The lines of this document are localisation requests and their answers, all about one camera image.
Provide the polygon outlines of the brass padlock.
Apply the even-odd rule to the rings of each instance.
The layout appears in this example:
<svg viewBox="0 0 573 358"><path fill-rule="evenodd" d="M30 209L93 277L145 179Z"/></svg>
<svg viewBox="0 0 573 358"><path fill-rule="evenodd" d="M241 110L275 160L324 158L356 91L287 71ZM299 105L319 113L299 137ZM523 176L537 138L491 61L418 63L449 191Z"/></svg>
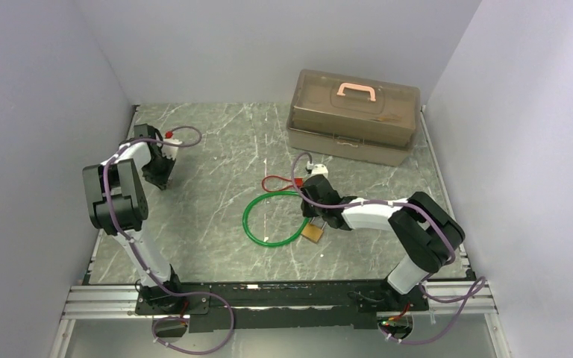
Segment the brass padlock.
<svg viewBox="0 0 573 358"><path fill-rule="evenodd" d="M301 231L301 236L312 243L317 244L322 238L325 225L317 226L312 222L307 223Z"/></svg>

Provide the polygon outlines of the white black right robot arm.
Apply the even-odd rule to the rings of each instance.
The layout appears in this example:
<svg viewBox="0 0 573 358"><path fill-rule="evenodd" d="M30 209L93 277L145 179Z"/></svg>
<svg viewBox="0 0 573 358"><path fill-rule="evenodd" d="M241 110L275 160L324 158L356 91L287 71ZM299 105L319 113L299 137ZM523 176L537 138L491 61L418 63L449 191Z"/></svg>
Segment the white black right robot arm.
<svg viewBox="0 0 573 358"><path fill-rule="evenodd" d="M443 266L455 261L466 234L461 226L425 192L397 201L342 197L323 175L300 187L303 216L320 217L339 230L372 229L393 232L406 252L386 276L381 290L384 305L398 310L410 291Z"/></svg>

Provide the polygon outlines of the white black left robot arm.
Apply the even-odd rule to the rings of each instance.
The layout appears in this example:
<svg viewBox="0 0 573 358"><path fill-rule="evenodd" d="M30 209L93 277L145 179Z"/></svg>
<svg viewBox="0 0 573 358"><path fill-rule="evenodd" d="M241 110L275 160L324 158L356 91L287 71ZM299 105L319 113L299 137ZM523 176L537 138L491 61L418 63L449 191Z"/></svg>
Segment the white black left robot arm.
<svg viewBox="0 0 573 358"><path fill-rule="evenodd" d="M161 132L147 124L134 126L134 137L119 153L100 164L83 168L87 209L93 227L112 236L131 259L140 276L140 298L165 313L177 312L184 303L178 276L155 245L145 220L148 203L143 182L167 188L178 149L154 141Z"/></svg>

